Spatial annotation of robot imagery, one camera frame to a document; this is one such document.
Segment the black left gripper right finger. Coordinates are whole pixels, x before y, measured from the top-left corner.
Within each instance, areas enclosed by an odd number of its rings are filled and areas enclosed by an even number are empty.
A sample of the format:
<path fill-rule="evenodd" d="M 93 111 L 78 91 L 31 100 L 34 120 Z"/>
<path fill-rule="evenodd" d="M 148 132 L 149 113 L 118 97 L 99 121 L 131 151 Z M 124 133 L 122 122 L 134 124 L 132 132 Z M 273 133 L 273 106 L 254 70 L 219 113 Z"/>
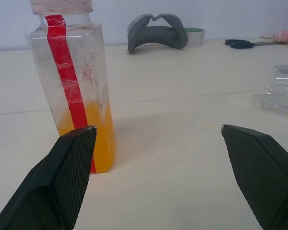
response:
<path fill-rule="evenodd" d="M 288 230 L 288 152 L 270 135 L 223 125 L 236 182 L 263 230 Z"/>

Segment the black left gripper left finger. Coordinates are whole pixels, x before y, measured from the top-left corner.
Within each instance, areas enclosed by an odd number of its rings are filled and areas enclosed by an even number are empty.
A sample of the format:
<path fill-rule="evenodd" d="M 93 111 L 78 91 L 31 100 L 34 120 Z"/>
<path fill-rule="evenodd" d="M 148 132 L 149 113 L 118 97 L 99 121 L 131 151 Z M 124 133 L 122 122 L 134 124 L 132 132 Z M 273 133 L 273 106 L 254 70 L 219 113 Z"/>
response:
<path fill-rule="evenodd" d="M 97 128 L 58 138 L 0 213 L 0 230 L 73 230 L 87 189 Z"/>

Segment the clear bottle with orange liquid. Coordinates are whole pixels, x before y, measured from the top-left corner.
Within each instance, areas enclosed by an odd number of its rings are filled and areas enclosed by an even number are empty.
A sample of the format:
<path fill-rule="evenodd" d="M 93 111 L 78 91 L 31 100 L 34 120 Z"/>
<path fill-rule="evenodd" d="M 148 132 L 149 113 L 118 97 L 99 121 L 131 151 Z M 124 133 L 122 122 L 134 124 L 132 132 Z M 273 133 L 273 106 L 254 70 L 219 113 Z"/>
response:
<path fill-rule="evenodd" d="M 116 140 L 102 26 L 90 19 L 92 0 L 29 1 L 40 26 L 27 41 L 58 133 L 96 126 L 91 173 L 106 173 Z"/>

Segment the clear plastic container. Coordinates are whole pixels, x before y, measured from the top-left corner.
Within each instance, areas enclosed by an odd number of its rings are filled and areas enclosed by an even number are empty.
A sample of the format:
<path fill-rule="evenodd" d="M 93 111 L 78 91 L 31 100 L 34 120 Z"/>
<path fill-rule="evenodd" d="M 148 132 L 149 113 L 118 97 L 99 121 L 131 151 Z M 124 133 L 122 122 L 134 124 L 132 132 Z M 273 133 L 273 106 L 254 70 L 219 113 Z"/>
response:
<path fill-rule="evenodd" d="M 263 107 L 288 114 L 288 65 L 271 70 L 263 95 Z"/>

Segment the tape roll with green core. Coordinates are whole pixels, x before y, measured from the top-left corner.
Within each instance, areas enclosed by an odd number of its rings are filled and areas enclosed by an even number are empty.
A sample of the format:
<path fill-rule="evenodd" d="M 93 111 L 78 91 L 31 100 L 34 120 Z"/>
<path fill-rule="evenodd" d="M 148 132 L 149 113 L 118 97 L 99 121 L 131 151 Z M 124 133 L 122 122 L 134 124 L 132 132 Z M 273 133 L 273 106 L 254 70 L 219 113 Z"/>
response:
<path fill-rule="evenodd" d="M 185 28 L 188 36 L 186 47 L 200 47 L 204 43 L 205 29 L 202 28 Z"/>

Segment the grey curved foam piece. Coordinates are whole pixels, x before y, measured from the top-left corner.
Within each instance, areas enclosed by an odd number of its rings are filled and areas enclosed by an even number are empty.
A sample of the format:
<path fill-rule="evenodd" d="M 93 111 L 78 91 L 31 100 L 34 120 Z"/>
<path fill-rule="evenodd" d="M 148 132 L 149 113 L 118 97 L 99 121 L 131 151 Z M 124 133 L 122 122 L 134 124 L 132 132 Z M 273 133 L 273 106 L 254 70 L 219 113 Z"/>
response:
<path fill-rule="evenodd" d="M 150 21 L 164 19 L 169 26 L 148 26 Z M 158 43 L 182 49 L 188 43 L 188 35 L 180 18 L 171 13 L 158 16 L 144 14 L 135 18 L 128 26 L 128 53 L 144 44 Z"/>

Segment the black-handled scissors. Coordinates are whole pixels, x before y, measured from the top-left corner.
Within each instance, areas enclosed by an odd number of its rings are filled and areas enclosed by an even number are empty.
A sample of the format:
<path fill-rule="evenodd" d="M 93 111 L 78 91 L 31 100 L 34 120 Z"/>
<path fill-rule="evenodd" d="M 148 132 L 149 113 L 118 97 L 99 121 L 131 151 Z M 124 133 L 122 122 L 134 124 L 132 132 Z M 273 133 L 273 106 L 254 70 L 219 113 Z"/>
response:
<path fill-rule="evenodd" d="M 251 42 L 248 40 L 240 40 L 240 39 L 227 39 L 225 40 L 225 45 L 234 48 L 234 49 L 250 49 L 255 46 L 270 46 L 270 45 L 278 45 L 278 42 Z"/>

